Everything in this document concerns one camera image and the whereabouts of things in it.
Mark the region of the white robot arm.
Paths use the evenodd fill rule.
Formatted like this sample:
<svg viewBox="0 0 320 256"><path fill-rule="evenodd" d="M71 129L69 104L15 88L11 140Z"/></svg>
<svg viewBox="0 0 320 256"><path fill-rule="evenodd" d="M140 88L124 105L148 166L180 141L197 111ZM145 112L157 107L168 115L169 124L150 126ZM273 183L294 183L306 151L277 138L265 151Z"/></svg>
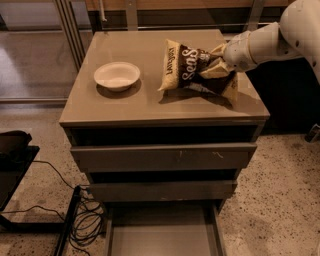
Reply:
<svg viewBox="0 0 320 256"><path fill-rule="evenodd" d="M320 0L295 0L280 21L234 36L211 51L211 63L199 74L223 78L262 63L305 58L320 82Z"/></svg>

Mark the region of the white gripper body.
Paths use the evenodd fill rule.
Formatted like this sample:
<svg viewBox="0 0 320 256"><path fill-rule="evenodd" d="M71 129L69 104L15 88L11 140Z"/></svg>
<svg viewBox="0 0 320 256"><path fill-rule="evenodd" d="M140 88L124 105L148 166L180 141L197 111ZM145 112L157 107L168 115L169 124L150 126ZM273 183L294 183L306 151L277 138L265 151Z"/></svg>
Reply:
<svg viewBox="0 0 320 256"><path fill-rule="evenodd" d="M245 31L226 44L223 59L236 72L246 72L257 67L250 54L250 34L250 31Z"/></svg>

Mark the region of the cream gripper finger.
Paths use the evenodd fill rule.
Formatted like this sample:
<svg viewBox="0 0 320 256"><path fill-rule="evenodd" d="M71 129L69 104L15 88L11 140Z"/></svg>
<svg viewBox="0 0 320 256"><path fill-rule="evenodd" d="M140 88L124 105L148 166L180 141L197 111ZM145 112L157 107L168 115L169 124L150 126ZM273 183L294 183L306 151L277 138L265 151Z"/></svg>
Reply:
<svg viewBox="0 0 320 256"><path fill-rule="evenodd" d="M208 67L201 70L199 74L204 79L219 79L227 77L232 71L233 68L222 57L218 57Z"/></svg>
<svg viewBox="0 0 320 256"><path fill-rule="evenodd" d="M222 44L218 45L217 47L215 47L211 51L211 54L215 55L215 56L222 57L224 55L226 47L227 47L227 44L226 43L222 43Z"/></svg>

